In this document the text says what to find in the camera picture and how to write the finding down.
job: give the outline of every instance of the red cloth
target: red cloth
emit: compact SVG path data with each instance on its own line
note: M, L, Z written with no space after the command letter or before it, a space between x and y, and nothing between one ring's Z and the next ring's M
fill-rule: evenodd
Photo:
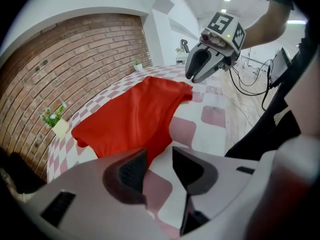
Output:
M169 124L177 107L191 99L189 84L148 76L104 104L71 134L79 147L89 145L98 158L147 148L149 166L172 142Z

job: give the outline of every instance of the flower pot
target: flower pot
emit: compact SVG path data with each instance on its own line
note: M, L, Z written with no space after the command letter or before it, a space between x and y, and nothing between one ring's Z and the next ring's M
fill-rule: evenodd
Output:
M135 69L135 71L137 71L137 72L143 71L143 69L142 69L142 64L134 65L134 69Z
M52 131L55 133L55 135L58 136L59 139L63 139L66 136L68 130L69 123L62 118L52 128Z

